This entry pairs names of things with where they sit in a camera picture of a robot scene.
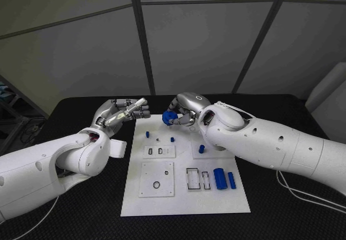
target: robotic hand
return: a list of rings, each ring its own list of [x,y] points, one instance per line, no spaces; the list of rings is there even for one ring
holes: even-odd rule
[[[177,107],[183,117],[173,112]],[[229,150],[238,158],[263,168],[291,172],[321,182],[346,195],[346,145],[311,136],[291,127],[255,118],[243,119],[236,107],[207,99],[196,93],[180,93],[163,122],[196,122],[206,145],[217,151]]]
[[[108,100],[90,127],[0,157],[0,222],[27,213],[96,176],[108,158],[122,158],[126,143],[109,139],[122,122],[150,118],[144,98]],[[69,171],[57,176],[56,166]]]

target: gray wall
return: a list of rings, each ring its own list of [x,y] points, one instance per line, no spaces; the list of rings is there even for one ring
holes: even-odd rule
[[[191,3],[0,1],[0,75],[47,114],[69,97],[230,93],[272,2]],[[346,59],[346,1],[318,3],[282,3],[238,93],[305,99]]]

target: black table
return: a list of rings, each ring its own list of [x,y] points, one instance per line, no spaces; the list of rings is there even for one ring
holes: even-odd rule
[[[258,118],[327,138],[301,101],[291,95],[204,95]],[[170,96],[145,96],[152,114],[167,109]],[[63,99],[50,115],[36,144],[75,134],[90,125],[95,110],[109,97]],[[118,98],[138,99],[139,96]],[[298,200],[279,186],[275,171],[236,159],[250,213],[119,217],[135,122],[124,123],[114,136],[126,141],[124,159],[109,159],[103,171],[59,198],[40,226],[23,239],[346,239],[346,215]],[[346,205],[331,188],[287,173],[292,188]],[[13,239],[39,222],[53,201],[0,226],[0,239]]]

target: blue plastic part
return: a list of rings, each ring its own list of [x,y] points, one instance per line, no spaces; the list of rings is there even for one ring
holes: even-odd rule
[[[204,145],[200,145],[200,146],[199,146],[197,152],[199,152],[200,154],[204,152],[204,147],[206,147]]]
[[[230,188],[236,189],[236,182],[235,182],[235,178],[233,178],[232,172],[227,173],[227,178],[229,178]]]
[[[167,126],[171,125],[170,119],[177,119],[177,118],[178,118],[178,115],[176,114],[174,111],[165,111],[165,112],[161,114],[161,120],[163,120],[163,122],[164,122],[164,124],[165,124]]]
[[[223,168],[213,169],[213,176],[214,176],[216,188],[219,190],[226,189],[227,183],[226,183]]]

